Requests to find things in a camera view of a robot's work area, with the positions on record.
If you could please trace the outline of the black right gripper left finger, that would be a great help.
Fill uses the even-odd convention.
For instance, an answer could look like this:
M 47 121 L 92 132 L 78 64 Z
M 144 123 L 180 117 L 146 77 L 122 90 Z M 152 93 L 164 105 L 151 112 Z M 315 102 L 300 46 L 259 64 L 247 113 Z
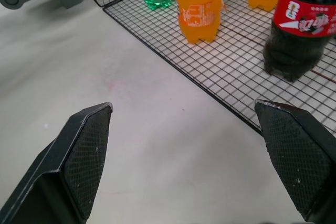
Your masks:
M 1 208 L 1 223 L 86 223 L 106 160 L 113 105 L 73 114 Z

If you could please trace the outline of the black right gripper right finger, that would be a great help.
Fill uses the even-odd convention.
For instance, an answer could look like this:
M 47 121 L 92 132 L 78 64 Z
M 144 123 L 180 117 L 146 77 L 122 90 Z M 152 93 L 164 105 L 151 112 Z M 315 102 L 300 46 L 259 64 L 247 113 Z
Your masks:
M 272 165 L 306 222 L 335 223 L 335 137 L 308 111 L 256 100 Z

